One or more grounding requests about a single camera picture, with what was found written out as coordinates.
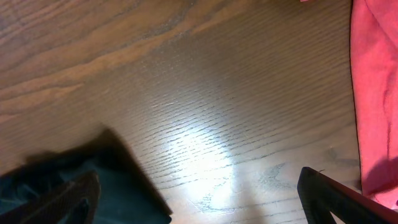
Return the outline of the black t-shirt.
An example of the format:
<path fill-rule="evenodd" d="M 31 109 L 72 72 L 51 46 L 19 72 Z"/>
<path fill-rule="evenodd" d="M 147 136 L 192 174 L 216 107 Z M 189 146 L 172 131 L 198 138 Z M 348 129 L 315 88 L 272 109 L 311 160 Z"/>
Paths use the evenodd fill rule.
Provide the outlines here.
<path fill-rule="evenodd" d="M 1 215 L 91 171 L 100 183 L 92 223 L 171 222 L 171 209 L 110 129 L 65 152 L 31 155 L 26 165 L 2 175 Z"/>

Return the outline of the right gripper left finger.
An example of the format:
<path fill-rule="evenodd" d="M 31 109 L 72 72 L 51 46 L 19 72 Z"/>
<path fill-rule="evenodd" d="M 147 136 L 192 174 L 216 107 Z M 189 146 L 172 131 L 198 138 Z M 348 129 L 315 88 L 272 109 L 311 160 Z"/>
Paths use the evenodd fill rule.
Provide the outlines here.
<path fill-rule="evenodd" d="M 1 215 L 1 223 L 90 224 L 93 222 L 99 198 L 98 175 L 93 171 L 87 172 L 40 198 Z"/>

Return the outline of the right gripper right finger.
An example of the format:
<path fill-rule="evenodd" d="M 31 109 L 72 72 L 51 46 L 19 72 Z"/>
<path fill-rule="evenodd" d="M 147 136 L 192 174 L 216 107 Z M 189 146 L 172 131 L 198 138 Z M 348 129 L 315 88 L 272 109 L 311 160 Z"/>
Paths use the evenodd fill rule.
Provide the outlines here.
<path fill-rule="evenodd" d="M 397 212 L 310 167 L 302 168 L 297 191 L 309 224 L 335 224 L 334 216 L 344 223 L 397 223 Z"/>

